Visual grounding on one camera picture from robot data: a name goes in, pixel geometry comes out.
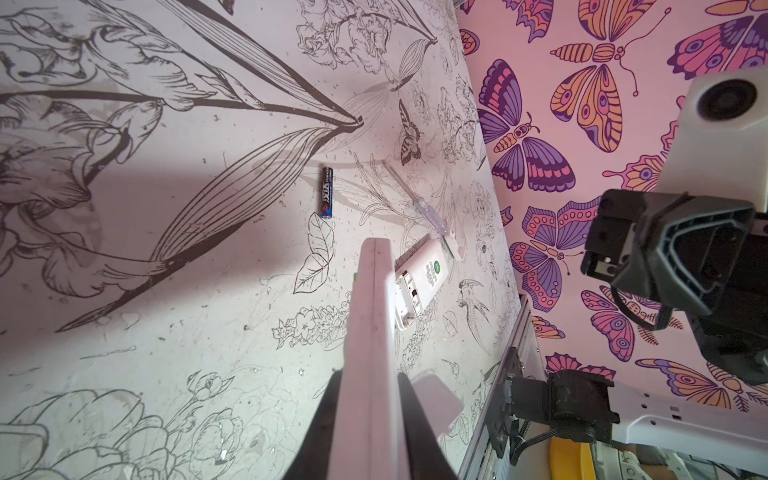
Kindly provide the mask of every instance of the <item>pink wallpaper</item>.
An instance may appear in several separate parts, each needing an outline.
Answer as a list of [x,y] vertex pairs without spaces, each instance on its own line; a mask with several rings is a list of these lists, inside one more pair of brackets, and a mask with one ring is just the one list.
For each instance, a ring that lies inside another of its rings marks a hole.
[[[768,388],[708,365],[683,314],[641,329],[579,265],[599,196],[655,188],[690,79],[764,63],[768,2],[474,0],[462,10],[500,214],[547,369],[765,409]],[[644,318],[658,309],[625,301]]]

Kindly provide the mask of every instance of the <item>blue aa battery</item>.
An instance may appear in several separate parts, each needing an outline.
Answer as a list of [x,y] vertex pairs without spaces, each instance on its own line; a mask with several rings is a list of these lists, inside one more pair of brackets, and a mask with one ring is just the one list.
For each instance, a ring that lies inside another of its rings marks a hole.
[[333,218],[333,169],[323,168],[323,201],[320,204],[320,217]]

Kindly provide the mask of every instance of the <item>orange butterfly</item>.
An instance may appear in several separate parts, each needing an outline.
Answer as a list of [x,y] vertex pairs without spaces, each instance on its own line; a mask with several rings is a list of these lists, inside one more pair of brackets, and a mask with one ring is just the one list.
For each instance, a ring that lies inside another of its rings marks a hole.
[[[578,125],[602,151],[616,150],[622,131],[619,93],[611,69],[606,63],[611,59],[618,60],[619,65],[624,68],[621,58],[626,52],[626,47],[634,40],[624,47],[616,47],[613,42],[626,33],[655,2],[656,0],[614,0],[611,5],[611,20],[606,31],[611,0],[579,0],[578,19],[581,27],[597,40],[607,39],[611,43],[601,43],[596,47],[589,43],[569,44],[549,52],[565,61],[583,63],[592,60],[600,64],[599,67],[590,65],[563,80],[555,89],[549,107],[558,120],[569,121],[573,118],[578,103]],[[671,10],[667,8],[664,17]],[[633,95],[637,96],[637,82]]]

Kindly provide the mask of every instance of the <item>black circular cap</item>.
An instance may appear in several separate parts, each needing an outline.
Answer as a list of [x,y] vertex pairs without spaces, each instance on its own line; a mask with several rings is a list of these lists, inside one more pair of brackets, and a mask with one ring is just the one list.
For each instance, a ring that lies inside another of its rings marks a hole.
[[699,115],[707,120],[740,117],[755,104],[757,88],[749,81],[733,79],[710,87],[699,99]]

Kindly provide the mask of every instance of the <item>black and white butterfly drawing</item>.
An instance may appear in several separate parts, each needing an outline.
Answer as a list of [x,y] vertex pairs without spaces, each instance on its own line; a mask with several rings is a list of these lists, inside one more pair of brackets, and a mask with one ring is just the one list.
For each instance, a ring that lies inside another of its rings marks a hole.
[[400,161],[405,165],[411,161],[412,157],[415,159],[422,157],[422,149],[419,148],[419,138],[421,138],[422,132],[411,121],[402,100],[400,101],[400,120],[402,120],[402,127],[406,131],[406,137],[402,139],[402,147],[400,147]]

